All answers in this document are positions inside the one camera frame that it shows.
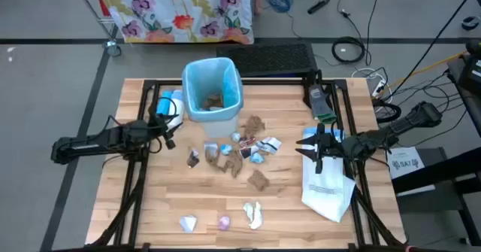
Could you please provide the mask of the white plastic trash bag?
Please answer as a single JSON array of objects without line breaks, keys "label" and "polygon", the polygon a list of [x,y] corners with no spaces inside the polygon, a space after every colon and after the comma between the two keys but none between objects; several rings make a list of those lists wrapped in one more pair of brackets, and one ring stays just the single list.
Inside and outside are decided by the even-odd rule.
[{"label": "white plastic trash bag", "polygon": [[316,173],[316,163],[302,156],[301,201],[316,213],[339,223],[348,209],[355,181],[343,171],[343,159],[322,158],[322,172]]}]

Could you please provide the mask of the white bluish paper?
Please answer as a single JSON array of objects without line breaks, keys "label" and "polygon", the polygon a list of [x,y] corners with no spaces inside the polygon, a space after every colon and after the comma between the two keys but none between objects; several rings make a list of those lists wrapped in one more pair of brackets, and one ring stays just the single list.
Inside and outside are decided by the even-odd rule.
[{"label": "white bluish paper", "polygon": [[193,233],[197,224],[198,218],[194,215],[182,216],[180,218],[180,226],[184,232]]}]

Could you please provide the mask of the white gray paper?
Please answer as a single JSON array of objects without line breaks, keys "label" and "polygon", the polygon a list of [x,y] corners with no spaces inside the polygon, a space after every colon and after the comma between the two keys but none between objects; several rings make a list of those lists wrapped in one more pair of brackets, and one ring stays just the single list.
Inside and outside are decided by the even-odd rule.
[{"label": "white gray paper", "polygon": [[206,160],[214,160],[219,157],[219,146],[216,142],[206,141],[204,143],[204,153]]}]

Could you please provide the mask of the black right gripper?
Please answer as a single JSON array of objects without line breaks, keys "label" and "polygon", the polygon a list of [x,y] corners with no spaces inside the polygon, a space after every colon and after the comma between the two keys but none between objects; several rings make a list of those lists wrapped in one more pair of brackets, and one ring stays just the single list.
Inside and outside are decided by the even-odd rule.
[{"label": "black right gripper", "polygon": [[325,125],[322,123],[317,125],[315,135],[296,141],[296,144],[317,145],[316,151],[314,149],[295,149],[303,156],[306,156],[311,160],[316,160],[316,173],[321,173],[323,170],[323,157],[331,156],[334,158],[344,158],[343,148],[341,143],[336,139],[333,129],[325,131]]}]

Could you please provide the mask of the black side bench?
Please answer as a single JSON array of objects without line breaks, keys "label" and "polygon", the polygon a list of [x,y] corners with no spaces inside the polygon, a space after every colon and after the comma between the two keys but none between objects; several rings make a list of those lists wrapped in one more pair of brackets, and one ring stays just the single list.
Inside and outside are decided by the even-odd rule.
[{"label": "black side bench", "polygon": [[395,178],[401,213],[457,211],[467,233],[464,243],[481,246],[481,235],[464,195],[481,192],[481,147],[448,158],[442,147],[418,149],[425,167]]}]

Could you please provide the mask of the metal rolling rack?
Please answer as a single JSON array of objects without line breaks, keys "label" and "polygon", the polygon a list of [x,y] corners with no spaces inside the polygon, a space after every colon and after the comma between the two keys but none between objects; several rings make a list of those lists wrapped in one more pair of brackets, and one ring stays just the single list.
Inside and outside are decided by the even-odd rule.
[{"label": "metal rolling rack", "polygon": [[120,56],[122,51],[117,41],[118,28],[104,6],[103,0],[83,0],[83,3],[106,35],[107,40],[103,43],[103,48],[110,56]]}]

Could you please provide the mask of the blue plastic trash bag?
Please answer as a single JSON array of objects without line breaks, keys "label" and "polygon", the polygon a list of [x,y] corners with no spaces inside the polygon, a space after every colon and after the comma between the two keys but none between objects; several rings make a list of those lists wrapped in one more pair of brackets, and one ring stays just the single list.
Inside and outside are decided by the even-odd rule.
[{"label": "blue plastic trash bag", "polygon": [[[188,63],[183,70],[182,88],[187,114],[195,122],[230,120],[244,106],[241,76],[234,62],[226,57]],[[204,103],[212,95],[222,96],[223,108],[204,109]]]}]

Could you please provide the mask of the dark brown wrapper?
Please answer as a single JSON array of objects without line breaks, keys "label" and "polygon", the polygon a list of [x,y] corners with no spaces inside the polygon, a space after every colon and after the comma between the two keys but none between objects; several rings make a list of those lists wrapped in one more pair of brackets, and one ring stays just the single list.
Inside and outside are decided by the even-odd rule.
[{"label": "dark brown wrapper", "polygon": [[195,148],[189,149],[189,156],[186,161],[188,167],[194,168],[200,162],[199,152]]}]

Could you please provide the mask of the black table frame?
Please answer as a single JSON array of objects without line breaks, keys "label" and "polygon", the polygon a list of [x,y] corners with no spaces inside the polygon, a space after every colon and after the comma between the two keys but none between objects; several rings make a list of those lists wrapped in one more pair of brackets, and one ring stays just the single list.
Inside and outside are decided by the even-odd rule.
[{"label": "black table frame", "polygon": [[[112,222],[130,190],[140,185],[142,194],[128,211],[112,244],[154,248],[345,248],[349,244],[379,244],[382,239],[360,207],[348,208],[339,223],[317,214],[301,201],[302,158],[295,150],[304,129],[315,121],[303,101],[297,78],[246,78],[240,123],[254,115],[265,124],[257,137],[282,142],[277,153],[262,164],[245,160],[240,174],[221,172],[201,160],[194,168],[186,161],[189,149],[203,151],[203,127],[184,120],[176,131],[176,147],[153,142],[143,162],[126,162],[109,156],[101,173],[86,242],[97,240]],[[259,192],[247,182],[259,170],[270,185]],[[263,224],[249,227],[246,202],[262,206]],[[180,226],[182,216],[198,218],[193,233]],[[229,216],[226,231],[219,230],[221,216]]]}]

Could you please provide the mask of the white plastic trash bin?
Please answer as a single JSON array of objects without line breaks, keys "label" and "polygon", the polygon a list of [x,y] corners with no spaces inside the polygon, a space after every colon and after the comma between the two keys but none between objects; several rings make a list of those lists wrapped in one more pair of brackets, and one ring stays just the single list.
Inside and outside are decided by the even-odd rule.
[{"label": "white plastic trash bin", "polygon": [[196,123],[203,126],[204,132],[208,138],[225,138],[237,131],[238,114],[230,120]]}]

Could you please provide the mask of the black equipment case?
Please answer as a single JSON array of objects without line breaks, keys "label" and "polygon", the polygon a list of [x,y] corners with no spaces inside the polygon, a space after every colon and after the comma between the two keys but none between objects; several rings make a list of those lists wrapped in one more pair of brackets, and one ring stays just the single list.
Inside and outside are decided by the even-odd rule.
[{"label": "black equipment case", "polygon": [[481,98],[481,40],[471,40],[465,47],[467,53],[448,62],[449,74],[457,86]]}]

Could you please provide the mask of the white tissue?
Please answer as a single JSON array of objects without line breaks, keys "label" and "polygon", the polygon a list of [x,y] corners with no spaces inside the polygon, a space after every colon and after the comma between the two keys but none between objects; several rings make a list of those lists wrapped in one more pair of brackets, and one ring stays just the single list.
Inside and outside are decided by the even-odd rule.
[{"label": "white tissue", "polygon": [[246,202],[243,206],[243,210],[246,213],[247,219],[249,220],[249,227],[252,230],[258,229],[262,226],[264,220],[262,216],[262,206],[259,202],[252,204]]}]

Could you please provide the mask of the white paper black stripe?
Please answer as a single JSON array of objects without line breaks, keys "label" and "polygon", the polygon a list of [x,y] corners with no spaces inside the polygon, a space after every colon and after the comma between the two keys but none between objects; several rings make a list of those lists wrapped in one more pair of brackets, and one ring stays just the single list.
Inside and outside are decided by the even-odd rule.
[{"label": "white paper black stripe", "polygon": [[256,142],[256,146],[264,152],[275,154],[281,147],[282,142],[274,137],[267,137]]}]

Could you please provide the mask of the brown paper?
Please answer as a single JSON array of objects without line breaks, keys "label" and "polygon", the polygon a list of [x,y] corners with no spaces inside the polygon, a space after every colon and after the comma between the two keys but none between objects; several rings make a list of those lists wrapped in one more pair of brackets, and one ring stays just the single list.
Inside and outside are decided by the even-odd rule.
[{"label": "brown paper", "polygon": [[244,125],[244,137],[253,138],[256,133],[265,130],[265,124],[259,116],[250,116]]},{"label": "brown paper", "polygon": [[224,102],[222,94],[211,94],[209,95],[203,103],[204,110],[207,111],[214,111],[218,110],[219,108],[224,108]]},{"label": "brown paper", "polygon": [[270,185],[270,181],[259,170],[253,171],[247,182],[252,184],[259,192],[264,191]]},{"label": "brown paper", "polygon": [[239,150],[233,150],[226,158],[226,161],[223,166],[217,166],[217,168],[221,171],[226,173],[228,169],[231,170],[231,176],[236,178],[243,168],[243,157],[240,154]]}]

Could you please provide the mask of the black power strip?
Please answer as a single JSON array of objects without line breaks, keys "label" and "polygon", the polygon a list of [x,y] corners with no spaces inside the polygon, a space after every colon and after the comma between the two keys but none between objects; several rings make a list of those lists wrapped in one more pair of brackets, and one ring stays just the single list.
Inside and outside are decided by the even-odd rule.
[{"label": "black power strip", "polygon": [[307,13],[308,13],[308,14],[314,14],[314,13],[317,12],[319,9],[325,7],[329,2],[330,2],[330,0],[320,0],[320,1],[318,1],[315,5],[313,5],[312,7],[310,7],[310,8],[307,10]]}]

